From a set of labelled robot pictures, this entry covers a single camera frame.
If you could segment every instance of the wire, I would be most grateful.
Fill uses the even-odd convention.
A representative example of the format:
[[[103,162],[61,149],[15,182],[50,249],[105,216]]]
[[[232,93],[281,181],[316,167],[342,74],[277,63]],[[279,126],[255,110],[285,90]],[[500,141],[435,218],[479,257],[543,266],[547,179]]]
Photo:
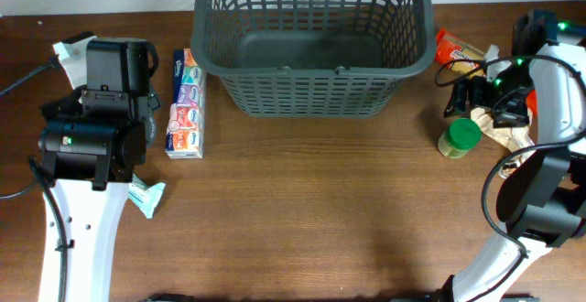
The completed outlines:
[[[586,96],[586,83],[584,83],[583,78],[581,77],[581,73],[578,72],[577,70],[575,70],[571,65],[569,65],[567,62],[565,62],[564,60],[558,59],[558,58],[554,58],[551,56],[547,56],[547,55],[525,55],[525,56],[514,56],[514,57],[505,57],[505,58],[500,58],[500,59],[494,59],[488,62],[483,62],[483,61],[479,61],[479,60],[473,60],[473,59],[455,59],[452,60],[450,62],[445,63],[438,71],[438,73],[436,74],[435,77],[435,82],[436,85],[440,86],[440,87],[446,87],[446,86],[450,86],[452,84],[458,83],[460,81],[465,80],[467,77],[471,76],[472,74],[474,74],[475,72],[479,71],[479,70],[485,70],[486,68],[488,68],[489,66],[496,64],[496,63],[500,63],[503,61],[511,61],[513,62],[516,59],[528,59],[528,60],[532,60],[532,59],[542,59],[542,60],[548,60],[554,63],[557,63],[559,65],[561,65],[562,67],[564,67],[566,70],[568,70],[570,72],[570,74],[573,76],[573,78],[578,82],[578,85],[582,91],[582,93]],[[460,62],[460,61],[467,61],[467,62],[472,62],[472,63],[477,63],[480,64],[479,67],[470,70],[469,72],[467,72],[466,74],[461,75],[459,78],[456,78],[452,81],[448,81],[448,82],[444,82],[444,83],[439,83],[438,77],[440,75],[440,73],[451,63],[455,63],[455,62]],[[498,103],[500,103],[503,99],[507,98],[508,96],[510,96],[513,92],[509,92],[505,97],[501,98],[501,100],[499,100]],[[582,138],[586,137],[586,128],[583,129],[581,132],[577,133],[576,136],[574,136],[573,138],[571,138],[570,140],[567,141],[563,141],[563,142],[556,142],[556,143],[546,143],[546,144],[541,144],[541,145],[535,145],[535,146],[528,146],[528,147],[524,147],[522,149],[518,149],[515,152],[509,154],[508,156],[505,156],[503,159],[501,159],[494,167],[493,169],[490,171],[490,173],[488,174],[488,176],[486,177],[486,180],[484,181],[483,184],[483,191],[481,194],[481,205],[483,208],[483,215],[484,218],[486,219],[486,221],[488,222],[488,224],[490,225],[490,227],[494,230],[494,232],[496,232],[497,234],[499,234],[500,236],[502,236],[503,238],[505,238],[506,240],[516,244],[519,247],[519,257],[517,258],[517,260],[515,261],[515,263],[513,264],[513,266],[511,267],[511,269],[491,288],[489,288],[488,290],[486,290],[485,292],[479,294],[478,296],[470,299],[468,302],[473,302],[473,301],[477,301],[478,299],[485,297],[491,293],[493,293],[496,289],[498,289],[498,287],[500,287],[504,282],[506,282],[506,280],[508,280],[508,278],[516,271],[516,269],[523,263],[523,260],[528,258],[528,253],[527,253],[527,248],[525,247],[525,245],[521,242],[519,242],[517,239],[511,237],[508,233],[506,233],[505,231],[503,231],[501,228],[498,227],[498,225],[494,222],[493,218],[490,215],[490,211],[488,209],[488,190],[490,187],[491,182],[493,181],[494,176],[498,173],[499,169],[504,166],[507,162],[509,162],[511,159],[513,159],[516,156],[522,155],[525,152],[531,152],[531,151],[537,151],[537,150],[547,150],[547,149],[554,149],[554,148],[559,148],[559,147],[567,147],[570,146],[578,141],[580,141]]]
[[[55,251],[61,253],[61,264],[60,264],[60,278],[59,278],[59,302],[65,302],[65,292],[67,289],[67,261],[68,261],[68,248],[69,244],[67,241],[67,234],[65,232],[65,224],[63,223],[63,217],[61,216],[61,212],[59,210],[59,206],[57,205],[57,201],[55,201],[55,197],[51,193],[49,189],[49,183],[45,176],[41,173],[41,169],[37,165],[35,158],[33,156],[28,158],[28,164],[30,165],[30,169],[33,171],[37,182],[43,188],[43,194],[45,199],[47,199],[47,203],[51,208],[51,212],[53,213],[53,217],[55,218],[55,222],[57,224],[57,231],[59,233],[59,246],[55,249]]]
[[[20,197],[20,196],[26,195],[36,185],[37,185],[37,181],[36,180],[33,180],[32,182],[30,182],[30,184],[28,184],[28,186],[26,188],[21,189],[18,192],[11,193],[11,194],[7,194],[7,195],[1,195],[0,196],[0,200],[9,200],[9,199],[12,199],[12,198],[16,198],[16,197]]]
[[[40,73],[44,70],[49,70],[49,69],[53,69],[55,66],[53,63],[47,63],[44,65],[39,66],[38,68],[32,70],[29,74],[27,74],[26,76],[18,79],[15,83],[11,84],[10,86],[6,87],[4,90],[2,90],[0,92],[0,97],[6,95],[8,92],[12,91],[13,89],[15,89],[16,87],[20,86],[23,82],[29,80],[30,78],[32,78],[33,76],[37,75],[37,73]]]

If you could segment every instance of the small jar with green lid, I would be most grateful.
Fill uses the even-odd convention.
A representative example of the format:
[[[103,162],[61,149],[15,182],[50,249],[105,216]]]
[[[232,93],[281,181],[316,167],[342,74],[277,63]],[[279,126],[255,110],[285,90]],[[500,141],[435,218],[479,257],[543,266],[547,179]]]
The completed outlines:
[[[463,157],[478,144],[482,134],[474,121],[458,119],[441,135],[438,149],[448,158]]]

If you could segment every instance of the gray plastic basket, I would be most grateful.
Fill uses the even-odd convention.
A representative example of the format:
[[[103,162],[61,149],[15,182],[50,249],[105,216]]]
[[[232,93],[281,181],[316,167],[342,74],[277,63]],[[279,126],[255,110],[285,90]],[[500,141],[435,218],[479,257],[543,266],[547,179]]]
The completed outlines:
[[[369,117],[433,61],[431,0],[196,0],[195,60],[252,116]]]

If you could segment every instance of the wooden table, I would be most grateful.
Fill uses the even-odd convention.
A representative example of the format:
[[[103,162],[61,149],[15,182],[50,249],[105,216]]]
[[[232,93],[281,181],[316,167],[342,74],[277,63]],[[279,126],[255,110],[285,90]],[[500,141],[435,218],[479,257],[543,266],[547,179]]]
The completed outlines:
[[[480,49],[510,53],[515,21],[532,7],[586,23],[586,3],[436,5],[438,27]],[[118,227],[111,300],[153,293],[198,297],[396,296],[441,287],[492,234],[480,189],[505,154],[484,138],[461,160],[436,149],[448,124],[449,89],[434,86],[437,64],[408,79],[368,120],[255,119],[209,78],[205,158],[169,160],[172,50],[190,44],[192,13],[0,18],[0,86],[44,62],[51,44],[84,30],[146,38],[161,59],[153,79],[163,102],[159,134],[136,169],[167,182],[153,220],[128,202]],[[69,92],[65,75],[39,74],[0,99],[2,193],[31,180],[44,127],[38,107]],[[502,180],[492,188],[498,190]],[[36,301],[45,232],[40,191],[0,202],[0,299]],[[586,243],[568,242],[532,266],[512,292],[545,301],[583,301]]]

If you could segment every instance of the bottle cap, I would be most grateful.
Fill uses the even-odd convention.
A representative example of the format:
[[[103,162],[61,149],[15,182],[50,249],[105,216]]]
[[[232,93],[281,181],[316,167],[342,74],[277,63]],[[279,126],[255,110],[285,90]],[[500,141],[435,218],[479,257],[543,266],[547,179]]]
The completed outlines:
[[[478,124],[470,119],[462,118],[451,123],[446,139],[453,147],[466,151],[478,144],[482,134]]]

